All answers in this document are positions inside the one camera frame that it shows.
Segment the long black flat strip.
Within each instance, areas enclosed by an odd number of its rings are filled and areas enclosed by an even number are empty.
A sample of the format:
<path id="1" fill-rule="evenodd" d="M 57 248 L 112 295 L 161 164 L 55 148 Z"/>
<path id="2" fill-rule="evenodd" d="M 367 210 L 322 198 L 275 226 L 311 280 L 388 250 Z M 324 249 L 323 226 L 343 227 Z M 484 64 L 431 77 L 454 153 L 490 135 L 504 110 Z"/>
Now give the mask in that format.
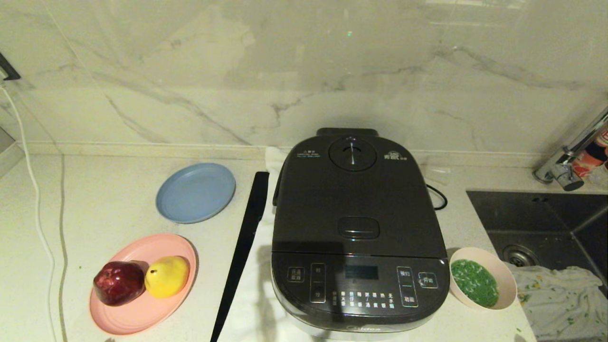
<path id="1" fill-rule="evenodd" d="M 269 172 L 256 172 L 249 198 L 247 200 L 245 214 L 242 219 L 239 236 L 235 245 L 228 276 L 222 292 L 218 313 L 216 316 L 210 342 L 218 342 L 226 318 L 230 311 L 238 283 L 240 281 L 249 253 L 251 251 L 258 224 L 264 214 L 266 199 L 268 195 Z"/>

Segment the pink plastic plate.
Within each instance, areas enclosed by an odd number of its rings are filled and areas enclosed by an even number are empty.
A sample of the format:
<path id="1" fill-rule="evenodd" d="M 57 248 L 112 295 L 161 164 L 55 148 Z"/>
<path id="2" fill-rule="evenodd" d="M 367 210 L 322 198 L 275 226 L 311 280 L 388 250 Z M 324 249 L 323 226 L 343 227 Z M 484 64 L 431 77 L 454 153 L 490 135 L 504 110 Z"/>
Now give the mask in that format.
<path id="1" fill-rule="evenodd" d="M 89 295 L 89 313 L 99 329 L 114 336 L 142 333 L 170 317 L 189 296 L 196 281 L 198 256 L 186 238 L 176 234 L 154 234 L 140 238 L 120 249 L 111 261 L 137 260 L 148 264 L 161 257 L 180 256 L 189 264 L 184 287 L 176 295 L 159 299 L 147 293 L 128 304 L 111 307 L 103 304 L 94 290 Z"/>

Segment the chrome faucet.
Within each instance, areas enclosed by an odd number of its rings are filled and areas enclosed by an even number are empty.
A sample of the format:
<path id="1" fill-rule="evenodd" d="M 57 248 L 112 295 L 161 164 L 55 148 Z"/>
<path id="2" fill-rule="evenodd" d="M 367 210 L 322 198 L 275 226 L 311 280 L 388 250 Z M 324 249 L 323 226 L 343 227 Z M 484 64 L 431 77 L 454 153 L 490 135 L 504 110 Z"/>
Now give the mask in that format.
<path id="1" fill-rule="evenodd" d="M 532 171 L 534 179 L 543 184 L 556 181 L 567 192 L 582 188 L 584 181 L 576 175 L 573 161 L 606 128 L 608 128 L 608 106 L 602 109 L 575 138 L 558 148 L 544 163 L 534 169 Z"/>

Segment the round steel sink drain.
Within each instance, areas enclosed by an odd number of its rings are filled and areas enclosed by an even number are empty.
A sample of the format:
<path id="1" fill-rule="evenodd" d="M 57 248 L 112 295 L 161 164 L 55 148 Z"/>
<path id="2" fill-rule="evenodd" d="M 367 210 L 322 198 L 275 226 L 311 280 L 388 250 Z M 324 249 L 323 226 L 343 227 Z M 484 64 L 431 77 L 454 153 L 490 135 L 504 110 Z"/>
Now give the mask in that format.
<path id="1" fill-rule="evenodd" d="M 540 266 L 540 260 L 533 251 L 521 245 L 508 245 L 502 251 L 502 257 L 516 267 Z"/>

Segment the pink plastic bowl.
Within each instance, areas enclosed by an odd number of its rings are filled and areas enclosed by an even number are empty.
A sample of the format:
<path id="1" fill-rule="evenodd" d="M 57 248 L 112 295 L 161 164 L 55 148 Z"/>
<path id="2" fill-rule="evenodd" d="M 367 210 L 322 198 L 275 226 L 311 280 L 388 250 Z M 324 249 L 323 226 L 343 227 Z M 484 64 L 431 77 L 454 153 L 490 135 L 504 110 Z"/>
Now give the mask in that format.
<path id="1" fill-rule="evenodd" d="M 471 307 L 476 310 L 504 310 L 515 301 L 517 295 L 517 288 L 515 279 L 509 270 L 509 268 L 502 262 L 498 257 L 477 247 L 461 247 L 456 249 L 449 258 L 449 265 L 459 259 L 469 259 L 478 262 L 484 266 L 492 275 L 496 278 L 499 286 L 499 300 L 492 307 L 486 308 L 475 304 L 471 299 L 468 299 L 460 288 L 456 285 L 456 282 L 451 274 L 450 269 L 450 292 L 458 299 L 461 303 L 467 307 Z"/>

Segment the chopped green onion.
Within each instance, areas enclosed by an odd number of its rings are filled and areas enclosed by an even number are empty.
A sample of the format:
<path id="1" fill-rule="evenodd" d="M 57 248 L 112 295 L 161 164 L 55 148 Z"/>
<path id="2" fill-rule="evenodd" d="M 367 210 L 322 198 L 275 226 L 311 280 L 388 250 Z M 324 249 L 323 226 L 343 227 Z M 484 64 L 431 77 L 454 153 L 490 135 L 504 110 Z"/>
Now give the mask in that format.
<path id="1" fill-rule="evenodd" d="M 450 266 L 458 288 L 475 304 L 492 307 L 499 300 L 496 278 L 481 264 L 469 259 L 459 259 Z"/>

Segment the yellow pear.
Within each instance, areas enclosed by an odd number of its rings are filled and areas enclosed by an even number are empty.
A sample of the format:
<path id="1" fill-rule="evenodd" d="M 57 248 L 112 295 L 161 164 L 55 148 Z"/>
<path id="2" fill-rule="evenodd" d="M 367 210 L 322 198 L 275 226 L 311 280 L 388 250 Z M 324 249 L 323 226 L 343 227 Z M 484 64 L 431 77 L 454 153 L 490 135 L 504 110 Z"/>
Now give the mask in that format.
<path id="1" fill-rule="evenodd" d="M 153 297 L 166 298 L 178 294 L 190 276 L 190 264 L 182 256 L 159 258 L 146 270 L 144 284 Z"/>

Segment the orange juice bottle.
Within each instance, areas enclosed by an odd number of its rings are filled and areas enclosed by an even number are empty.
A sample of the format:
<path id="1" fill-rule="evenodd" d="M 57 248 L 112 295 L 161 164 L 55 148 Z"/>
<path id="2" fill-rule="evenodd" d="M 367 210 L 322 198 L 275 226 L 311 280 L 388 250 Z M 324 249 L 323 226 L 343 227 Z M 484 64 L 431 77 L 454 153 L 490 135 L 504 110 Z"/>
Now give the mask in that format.
<path id="1" fill-rule="evenodd" d="M 608 127 L 594 138 L 573 162 L 575 174 L 586 178 L 591 171 L 608 162 Z"/>

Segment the white cloth with green specks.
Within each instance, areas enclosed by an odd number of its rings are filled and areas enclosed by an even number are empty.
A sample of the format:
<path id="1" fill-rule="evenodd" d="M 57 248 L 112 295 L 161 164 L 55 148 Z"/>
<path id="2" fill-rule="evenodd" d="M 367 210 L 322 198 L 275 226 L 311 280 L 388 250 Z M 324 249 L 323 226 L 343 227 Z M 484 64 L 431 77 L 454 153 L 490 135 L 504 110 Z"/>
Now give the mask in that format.
<path id="1" fill-rule="evenodd" d="M 577 266 L 508 268 L 538 342 L 608 342 L 608 298 L 591 271 Z"/>

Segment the red apple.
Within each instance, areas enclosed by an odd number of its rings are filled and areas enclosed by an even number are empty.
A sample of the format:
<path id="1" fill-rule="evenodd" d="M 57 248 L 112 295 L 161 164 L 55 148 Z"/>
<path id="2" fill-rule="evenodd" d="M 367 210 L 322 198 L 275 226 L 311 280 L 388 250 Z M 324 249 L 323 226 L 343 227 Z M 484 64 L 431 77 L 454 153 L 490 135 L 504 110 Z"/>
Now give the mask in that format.
<path id="1" fill-rule="evenodd" d="M 93 279 L 93 292 L 107 306 L 122 306 L 145 292 L 145 272 L 138 262 L 111 261 Z"/>

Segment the black wall fixture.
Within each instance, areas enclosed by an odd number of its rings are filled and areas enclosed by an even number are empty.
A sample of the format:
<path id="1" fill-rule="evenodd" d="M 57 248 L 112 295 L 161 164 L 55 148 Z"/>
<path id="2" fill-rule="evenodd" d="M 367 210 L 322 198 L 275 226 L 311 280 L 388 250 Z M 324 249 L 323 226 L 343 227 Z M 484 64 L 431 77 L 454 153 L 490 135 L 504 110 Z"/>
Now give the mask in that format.
<path id="1" fill-rule="evenodd" d="M 3 81 L 20 80 L 21 75 L 0 52 L 0 79 Z"/>

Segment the black rice cooker lid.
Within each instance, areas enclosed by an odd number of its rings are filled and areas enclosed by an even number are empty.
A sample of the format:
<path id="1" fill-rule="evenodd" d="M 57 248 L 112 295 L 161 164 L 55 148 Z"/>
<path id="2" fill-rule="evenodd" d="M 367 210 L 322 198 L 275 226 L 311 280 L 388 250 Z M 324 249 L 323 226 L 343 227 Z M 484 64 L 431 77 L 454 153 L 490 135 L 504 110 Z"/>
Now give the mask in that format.
<path id="1" fill-rule="evenodd" d="M 273 203 L 276 253 L 447 256 L 416 160 L 373 129 L 321 128 L 295 145 Z"/>

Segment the blue plastic plate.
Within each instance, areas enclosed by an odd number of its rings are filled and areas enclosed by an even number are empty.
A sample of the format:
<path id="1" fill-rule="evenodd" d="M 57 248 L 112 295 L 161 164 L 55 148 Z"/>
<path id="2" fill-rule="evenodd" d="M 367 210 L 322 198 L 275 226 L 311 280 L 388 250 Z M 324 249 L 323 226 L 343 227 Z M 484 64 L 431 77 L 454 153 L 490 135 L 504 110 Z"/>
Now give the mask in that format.
<path id="1" fill-rule="evenodd" d="M 233 199 L 234 174 L 215 163 L 189 165 L 161 185 L 155 204 L 161 216 L 178 224 L 194 224 L 219 214 Z"/>

